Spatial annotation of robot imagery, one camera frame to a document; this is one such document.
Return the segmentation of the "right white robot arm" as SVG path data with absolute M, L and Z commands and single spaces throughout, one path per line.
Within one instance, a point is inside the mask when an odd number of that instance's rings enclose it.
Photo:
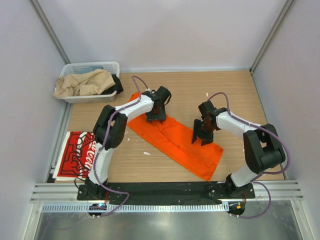
M 192 143 L 213 143 L 214 131 L 226 130 L 243 140 L 245 164 L 229 174 L 225 180 L 225 192 L 237 198 L 254 180 L 260 178 L 286 160 L 284 148 L 272 124 L 260 125 L 247 121 L 226 108 L 209 111 L 193 122 Z

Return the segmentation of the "orange t shirt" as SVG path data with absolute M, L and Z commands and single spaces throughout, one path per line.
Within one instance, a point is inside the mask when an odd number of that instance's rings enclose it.
M 211 180 L 224 152 L 216 143 L 201 145 L 200 139 L 192 143 L 193 130 L 169 115 L 164 122 L 149 123 L 144 113 L 129 121 L 127 126 L 143 140 L 207 182 Z

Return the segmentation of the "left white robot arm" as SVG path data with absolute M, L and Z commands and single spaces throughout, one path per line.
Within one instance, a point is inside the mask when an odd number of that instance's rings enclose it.
M 107 192 L 108 170 L 115 149 L 123 141 L 127 123 L 146 114 L 146 121 L 166 120 L 165 105 L 171 99 L 167 89 L 145 91 L 126 104 L 112 107 L 106 105 L 93 128 L 97 150 L 93 166 L 85 179 L 79 198 L 101 200 Z

